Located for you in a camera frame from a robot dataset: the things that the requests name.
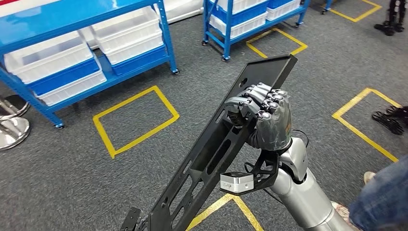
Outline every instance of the chrome stanchion base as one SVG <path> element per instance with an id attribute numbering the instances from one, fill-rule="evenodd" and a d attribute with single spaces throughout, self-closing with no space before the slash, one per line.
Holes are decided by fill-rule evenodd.
<path id="1" fill-rule="evenodd" d="M 16 116 L 22 116 L 30 108 L 30 104 L 28 104 L 19 95 L 7 96 L 5 100 L 7 100 L 12 106 L 15 107 L 17 115 L 14 114 L 12 115 L 0 107 L 0 120 L 6 120 Z"/>
<path id="2" fill-rule="evenodd" d="M 30 123 L 22 117 L 0 122 L 0 150 L 7 150 L 21 143 L 30 133 Z"/>

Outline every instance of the cable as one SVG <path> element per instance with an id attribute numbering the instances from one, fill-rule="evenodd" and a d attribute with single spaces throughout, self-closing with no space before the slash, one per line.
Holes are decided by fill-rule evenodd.
<path id="1" fill-rule="evenodd" d="M 281 200 L 279 200 L 276 196 L 274 196 L 273 194 L 271 194 L 268 190 L 263 189 L 266 193 L 268 193 L 269 196 L 271 196 L 273 199 L 275 199 L 277 202 L 281 203 L 283 205 L 283 202 Z"/>
<path id="2" fill-rule="evenodd" d="M 302 132 L 301 130 L 297 130 L 297 129 L 292 129 L 292 131 L 298 131 L 298 132 L 303 133 L 303 135 L 305 135 L 305 136 L 306 136 L 306 139 L 307 139 L 307 141 L 306 141 L 306 147 L 309 145 L 309 137 L 307 137 L 306 133 Z"/>

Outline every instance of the white plastic bin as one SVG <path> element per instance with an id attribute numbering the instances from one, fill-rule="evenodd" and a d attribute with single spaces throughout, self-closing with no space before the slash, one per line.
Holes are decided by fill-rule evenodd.
<path id="1" fill-rule="evenodd" d="M 232 4 L 232 14 L 236 14 L 246 9 L 249 9 L 253 6 L 256 6 L 265 0 L 233 0 L 233 1 L 234 3 Z M 228 11 L 228 0 L 218 0 L 217 6 L 220 6 L 225 11 Z"/>
<path id="2" fill-rule="evenodd" d="M 161 32 L 159 16 L 150 6 L 94 24 L 90 28 L 103 53 Z"/>
<path id="3" fill-rule="evenodd" d="M 29 84 L 92 58 L 85 40 L 73 31 L 4 55 L 7 71 Z"/>
<path id="4" fill-rule="evenodd" d="M 164 0 L 168 23 L 174 23 L 203 12 L 203 0 Z"/>
<path id="5" fill-rule="evenodd" d="M 91 49 L 94 50 L 98 48 L 98 44 L 96 43 L 95 37 L 93 36 L 89 26 L 78 30 L 78 32 L 87 41 L 87 44 Z"/>
<path id="6" fill-rule="evenodd" d="M 109 62 L 114 65 L 150 51 L 156 47 L 160 47 L 163 44 L 162 31 L 159 31 L 151 35 L 149 38 L 139 39 L 131 45 L 119 47 L 117 50 L 113 50 L 105 55 Z"/>
<path id="7" fill-rule="evenodd" d="M 258 28 L 266 23 L 266 17 L 267 13 L 263 13 L 258 15 L 257 17 L 254 17 L 248 21 L 245 21 L 243 23 L 240 23 L 236 26 L 231 27 L 231 39 L 238 37 L 242 34 L 245 34 L 248 31 L 251 31 L 255 28 Z M 227 30 L 227 25 L 219 18 L 215 16 L 210 17 L 210 25 L 212 25 L 214 28 L 218 29 L 219 31 L 222 32 L 223 35 L 225 35 L 226 30 Z"/>
<path id="8" fill-rule="evenodd" d="M 44 101 L 48 106 L 52 106 L 56 103 L 59 103 L 63 100 L 71 98 L 81 92 L 89 90 L 99 84 L 106 82 L 106 77 L 103 74 L 102 70 L 92 73 L 86 77 L 80 78 L 72 83 L 64 85 L 60 88 L 36 96 L 37 98 Z"/>
<path id="9" fill-rule="evenodd" d="M 267 8 L 267 13 L 268 13 L 267 20 L 268 21 L 275 20 L 281 17 L 282 15 L 285 15 L 291 11 L 296 10 L 300 6 L 300 1 L 301 0 L 293 0 L 276 9 Z"/>

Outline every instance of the blue shelving cart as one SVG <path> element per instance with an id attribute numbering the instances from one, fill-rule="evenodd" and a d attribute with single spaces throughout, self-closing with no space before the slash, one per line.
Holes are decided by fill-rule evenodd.
<path id="1" fill-rule="evenodd" d="M 122 66 L 120 71 L 123 73 L 120 75 L 115 74 L 104 55 L 98 57 L 107 81 L 52 106 L 47 106 L 37 99 L 28 85 L 25 85 L 18 77 L 8 73 L 2 63 L 2 57 L 6 53 L 79 30 L 130 11 L 146 6 L 153 7 L 155 3 L 157 3 L 161 15 L 160 26 L 163 31 L 164 47 L 157 49 L 159 51 L 154 50 L 146 54 L 150 58 L 148 62 L 138 62 L 137 58 L 133 61 L 130 60 L 129 63 L 133 66 L 133 69 Z M 174 74 L 179 73 L 176 68 L 163 0 L 59 0 L 40 6 L 35 11 L 30 9 L 25 12 L 0 17 L 0 31 L 0 80 L 40 111 L 57 128 L 63 128 L 64 124 L 54 112 L 68 105 L 166 62 L 170 63 L 170 70 Z M 153 52 L 159 52 L 160 55 L 155 56 L 156 59 L 152 59 L 154 57 L 151 55 Z"/>
<path id="2" fill-rule="evenodd" d="M 305 16 L 306 10 L 309 6 L 310 0 L 304 0 L 303 4 L 301 4 L 297 9 L 284 14 L 272 21 L 268 21 L 266 20 L 266 23 L 262 26 L 259 26 L 253 30 L 250 30 L 244 34 L 241 34 L 237 37 L 231 38 L 231 28 L 235 25 L 236 23 L 236 17 L 233 16 L 232 14 L 232 8 L 233 8 L 233 0 L 228 0 L 228 7 L 227 7 L 227 11 L 223 10 L 225 12 L 225 16 L 223 15 L 223 21 L 225 21 L 226 24 L 226 31 L 225 31 L 225 35 L 218 30 L 217 28 L 213 27 L 210 25 L 210 17 L 211 15 L 220 15 L 220 10 L 217 9 L 216 5 L 218 3 L 218 0 L 215 0 L 214 3 L 209 2 L 209 0 L 204 0 L 204 11 L 203 11 L 203 18 L 204 18 L 204 37 L 203 37 L 203 41 L 202 41 L 202 45 L 206 46 L 209 39 L 212 39 L 216 44 L 218 44 L 223 50 L 224 50 L 224 54 L 221 56 L 222 61 L 226 62 L 230 59 L 230 48 L 231 45 L 239 42 L 247 37 L 250 37 L 256 33 L 259 33 L 265 29 L 268 29 L 278 23 L 281 23 L 283 21 L 285 21 L 288 18 L 294 17 L 296 15 L 299 15 L 299 20 L 296 23 L 296 27 L 299 27 L 302 23 L 303 23 L 303 18 Z M 218 34 L 219 36 L 222 37 L 222 41 L 220 39 L 218 39 L 214 33 L 212 33 L 210 31 L 210 29 L 212 31 L 214 31 L 216 34 Z"/>

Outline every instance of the blue plastic bin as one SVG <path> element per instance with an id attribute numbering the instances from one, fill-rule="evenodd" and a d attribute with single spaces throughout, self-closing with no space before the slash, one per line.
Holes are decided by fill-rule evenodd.
<path id="1" fill-rule="evenodd" d="M 287 4 L 290 1 L 292 0 L 269 0 L 268 8 L 275 9 Z"/>
<path id="2" fill-rule="evenodd" d="M 117 76 L 122 76 L 166 56 L 166 46 L 163 45 L 131 59 L 112 65 L 112 70 Z"/>
<path id="3" fill-rule="evenodd" d="M 99 71 L 95 59 L 88 59 L 70 68 L 27 84 L 38 96 Z"/>
<path id="4" fill-rule="evenodd" d="M 214 3 L 211 2 L 210 0 L 208 1 L 208 9 L 210 10 Z M 264 1 L 258 5 L 255 5 L 251 8 L 248 8 L 246 10 L 243 10 L 241 12 L 238 12 L 236 14 L 232 15 L 232 23 L 231 26 L 236 26 L 240 23 L 243 23 L 245 21 L 248 21 L 260 14 L 263 14 L 267 11 L 267 6 L 268 6 L 269 1 Z M 227 23 L 227 12 L 219 6 L 215 6 L 213 11 L 212 11 L 212 15 L 214 15 L 215 17 L 221 19 L 224 23 Z"/>

